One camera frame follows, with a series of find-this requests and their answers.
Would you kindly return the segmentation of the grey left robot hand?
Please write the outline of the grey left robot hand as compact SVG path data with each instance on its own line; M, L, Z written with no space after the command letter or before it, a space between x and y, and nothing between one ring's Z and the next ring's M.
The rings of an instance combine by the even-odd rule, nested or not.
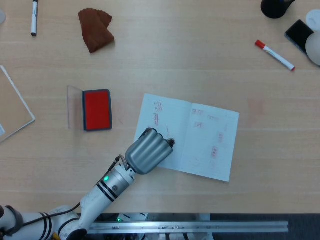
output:
M173 152L174 145L174 139L165 139L156 129L147 128L124 157L136 174L146 175Z

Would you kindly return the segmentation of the open white lined notebook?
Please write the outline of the open white lined notebook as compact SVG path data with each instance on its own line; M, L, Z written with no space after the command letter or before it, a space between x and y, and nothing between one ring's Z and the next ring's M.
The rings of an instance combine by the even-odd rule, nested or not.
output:
M229 182L240 114L218 107L145 94L135 138L146 128L174 139L159 167Z

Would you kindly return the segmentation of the red ink pad clear lid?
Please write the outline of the red ink pad clear lid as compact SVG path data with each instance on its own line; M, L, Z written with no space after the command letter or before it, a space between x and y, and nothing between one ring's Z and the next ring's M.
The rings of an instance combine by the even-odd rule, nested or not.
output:
M85 132L113 128L112 100L109 89L81 90L67 87L68 128Z

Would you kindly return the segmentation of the brown folded cloth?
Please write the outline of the brown folded cloth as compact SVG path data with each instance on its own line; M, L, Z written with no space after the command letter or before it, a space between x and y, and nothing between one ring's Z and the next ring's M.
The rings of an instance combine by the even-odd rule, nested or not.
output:
M105 11L85 8L78 13L78 17L84 43L91 54L115 40L108 30L113 17Z

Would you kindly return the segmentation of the red capped whiteboard marker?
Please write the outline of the red capped whiteboard marker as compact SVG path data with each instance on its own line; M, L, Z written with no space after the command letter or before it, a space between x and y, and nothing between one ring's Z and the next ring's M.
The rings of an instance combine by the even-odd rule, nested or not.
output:
M268 53L270 56L272 56L274 59L279 61L282 65L284 65L286 68L288 68L290 71L294 71L296 67L290 63L288 60L286 60L284 57L280 56L278 53L276 53L273 49L268 47L266 44L264 44L262 41L257 40L255 42L255 45Z

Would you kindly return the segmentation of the black capped whiteboard marker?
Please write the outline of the black capped whiteboard marker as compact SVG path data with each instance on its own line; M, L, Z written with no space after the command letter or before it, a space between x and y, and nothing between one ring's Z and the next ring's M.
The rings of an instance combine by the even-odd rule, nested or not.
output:
M37 36L37 26L38 26L38 5L39 0L32 1L32 17L31 17L31 36Z

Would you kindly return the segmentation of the black mesh pen holder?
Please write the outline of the black mesh pen holder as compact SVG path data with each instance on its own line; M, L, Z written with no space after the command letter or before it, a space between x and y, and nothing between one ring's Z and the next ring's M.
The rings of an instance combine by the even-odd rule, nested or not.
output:
M270 19L279 19L283 17L296 0L262 0L260 8L262 13Z

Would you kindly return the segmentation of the black smartphone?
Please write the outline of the black smartphone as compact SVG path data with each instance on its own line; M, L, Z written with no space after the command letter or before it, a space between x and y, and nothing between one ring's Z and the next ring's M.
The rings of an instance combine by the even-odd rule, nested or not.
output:
M315 32L302 20L297 20L286 32L285 37L292 42L305 55L307 39Z

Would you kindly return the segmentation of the beige upturned bowl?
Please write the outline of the beige upturned bowl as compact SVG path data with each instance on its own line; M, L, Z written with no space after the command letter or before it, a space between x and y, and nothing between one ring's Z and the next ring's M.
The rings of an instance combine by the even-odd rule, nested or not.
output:
M317 66L320 66L320 31L311 34L305 44L308 58Z

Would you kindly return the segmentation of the white round coaster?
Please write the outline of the white round coaster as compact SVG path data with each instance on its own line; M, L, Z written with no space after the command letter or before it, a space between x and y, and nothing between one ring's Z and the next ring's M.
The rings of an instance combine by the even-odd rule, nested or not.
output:
M320 31L320 9L309 11L305 17L307 26L315 32Z

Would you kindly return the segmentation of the aluminium profile rail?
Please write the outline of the aluminium profile rail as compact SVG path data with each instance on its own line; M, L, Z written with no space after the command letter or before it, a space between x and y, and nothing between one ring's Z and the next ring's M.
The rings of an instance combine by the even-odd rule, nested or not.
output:
M88 234L287 233L287 221L95 222Z

